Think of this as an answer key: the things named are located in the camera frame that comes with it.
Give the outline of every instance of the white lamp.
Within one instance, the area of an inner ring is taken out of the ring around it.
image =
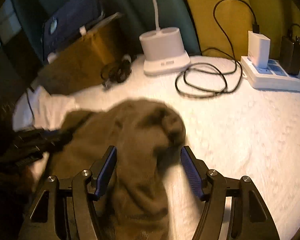
[[[157,1],[152,2],[156,30],[139,37],[146,57],[144,72],[146,75],[160,75],[182,71],[190,64],[190,58],[183,46],[180,30],[176,27],[160,29]]]

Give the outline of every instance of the brown cloth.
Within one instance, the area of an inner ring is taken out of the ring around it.
[[[89,112],[67,115],[62,129],[75,126]],[[168,201],[157,164],[184,145],[185,127],[165,104],[126,101],[94,113],[64,150],[52,157],[50,174],[76,175],[117,147],[117,164],[107,196],[95,205],[109,239],[164,240],[168,236]]]

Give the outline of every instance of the ridged blue pad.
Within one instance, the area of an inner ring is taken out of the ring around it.
[[[117,148],[114,147],[111,153],[109,154],[109,157],[106,160],[106,163],[103,166],[100,175],[97,179],[97,190],[95,192],[95,195],[98,198],[101,198],[106,193],[116,163],[117,163]]]
[[[180,158],[193,194],[195,194],[199,199],[202,199],[204,197],[204,193],[202,191],[201,178],[185,147],[181,149]]]

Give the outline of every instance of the white power strip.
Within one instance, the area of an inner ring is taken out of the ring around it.
[[[300,72],[298,76],[289,75],[276,60],[270,59],[268,68],[255,67],[248,57],[241,57],[241,64],[243,78],[255,89],[300,91]]]

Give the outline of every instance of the silver bolt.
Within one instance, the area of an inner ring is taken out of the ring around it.
[[[88,176],[89,174],[90,174],[90,170],[83,170],[82,172],[81,172],[81,174],[82,174],[82,176]]]
[[[216,176],[218,174],[218,172],[216,170],[209,170],[209,174],[211,176]]]
[[[250,182],[250,181],[251,181],[250,177],[248,177],[248,176],[243,176],[242,179],[243,179],[245,182]]]
[[[48,177],[48,181],[49,181],[49,182],[54,182],[55,180],[56,180],[56,176],[53,176],[53,175],[52,175],[52,176],[49,176],[49,177]]]

